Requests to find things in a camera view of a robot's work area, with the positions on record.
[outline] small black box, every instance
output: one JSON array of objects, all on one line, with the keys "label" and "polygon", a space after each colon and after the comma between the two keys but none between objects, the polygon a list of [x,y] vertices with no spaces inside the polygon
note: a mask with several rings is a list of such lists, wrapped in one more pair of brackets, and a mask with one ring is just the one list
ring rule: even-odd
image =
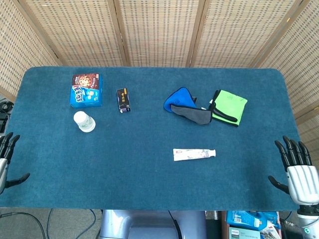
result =
[{"label": "small black box", "polygon": [[118,89],[118,103],[121,113],[131,111],[128,89]]}]

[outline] white cup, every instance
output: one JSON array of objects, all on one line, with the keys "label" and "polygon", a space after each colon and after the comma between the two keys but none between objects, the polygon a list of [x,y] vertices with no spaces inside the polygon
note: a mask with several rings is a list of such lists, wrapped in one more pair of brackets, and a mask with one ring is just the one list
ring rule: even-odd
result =
[{"label": "white cup", "polygon": [[80,130],[83,132],[91,132],[95,128],[95,121],[83,111],[78,111],[74,114],[74,121],[78,124]]}]

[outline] robotic hand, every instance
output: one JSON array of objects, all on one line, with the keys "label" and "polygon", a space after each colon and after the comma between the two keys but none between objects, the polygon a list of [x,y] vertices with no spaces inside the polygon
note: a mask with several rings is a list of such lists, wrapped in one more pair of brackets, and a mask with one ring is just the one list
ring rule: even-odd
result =
[{"label": "robotic hand", "polygon": [[6,136],[0,137],[0,194],[4,191],[5,188],[23,183],[30,176],[30,174],[27,173],[19,179],[11,181],[6,180],[6,175],[13,155],[13,149],[15,143],[20,138],[20,135],[16,135],[10,140],[12,136],[13,133],[11,132],[8,133]]},{"label": "robotic hand", "polygon": [[307,147],[283,136],[287,151],[279,141],[279,149],[287,174],[288,186],[277,182],[273,176],[269,181],[278,189],[290,195],[300,206],[297,210],[300,228],[305,239],[319,238],[319,177],[316,167],[312,165]]}]

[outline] table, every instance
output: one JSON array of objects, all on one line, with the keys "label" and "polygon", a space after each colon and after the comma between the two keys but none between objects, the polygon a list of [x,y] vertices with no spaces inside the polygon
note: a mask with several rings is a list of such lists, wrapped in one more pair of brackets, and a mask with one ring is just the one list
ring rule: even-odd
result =
[{"label": "table", "polygon": [[[83,133],[69,105],[72,75],[101,73],[103,106],[86,108],[96,128]],[[239,127],[197,125],[166,112],[166,98],[187,87],[198,107],[215,90],[248,100]],[[116,89],[129,91],[131,112],[118,110]],[[35,67],[29,69],[8,132],[20,134],[1,207],[138,210],[290,211],[274,140],[299,140],[285,81],[275,69]],[[173,161],[173,148],[216,149],[216,157]]]}]

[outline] woven screen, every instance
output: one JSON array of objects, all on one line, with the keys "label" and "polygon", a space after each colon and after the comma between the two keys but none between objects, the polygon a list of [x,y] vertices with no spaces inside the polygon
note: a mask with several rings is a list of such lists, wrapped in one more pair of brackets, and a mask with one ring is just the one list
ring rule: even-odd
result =
[{"label": "woven screen", "polygon": [[11,0],[0,0],[0,89],[14,101],[24,72],[57,62]]},{"label": "woven screen", "polygon": [[67,65],[122,66],[107,0],[24,0]]},{"label": "woven screen", "polygon": [[280,70],[294,113],[319,100],[319,0],[311,0],[261,67]]},{"label": "woven screen", "polygon": [[119,2],[132,66],[186,66],[198,0]]},{"label": "woven screen", "polygon": [[311,159],[319,169],[319,116],[298,125],[302,141],[309,148]]},{"label": "woven screen", "polygon": [[294,0],[212,0],[195,67],[249,67]]}]

